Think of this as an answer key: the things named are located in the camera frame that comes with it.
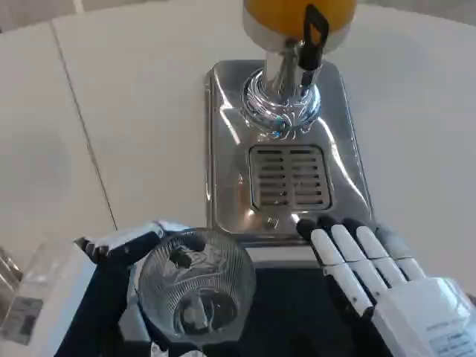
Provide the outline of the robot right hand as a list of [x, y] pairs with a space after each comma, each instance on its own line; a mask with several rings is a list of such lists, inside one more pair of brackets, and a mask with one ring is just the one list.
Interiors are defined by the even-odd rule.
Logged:
[[475, 302], [457, 282], [424, 272], [383, 225], [299, 219], [358, 356], [474, 356]]

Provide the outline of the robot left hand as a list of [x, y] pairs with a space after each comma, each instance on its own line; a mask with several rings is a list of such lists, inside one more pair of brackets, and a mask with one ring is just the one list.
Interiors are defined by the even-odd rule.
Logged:
[[45, 242], [1, 322], [1, 355], [200, 356], [153, 341], [135, 282], [148, 253], [187, 229], [152, 221], [99, 239]]

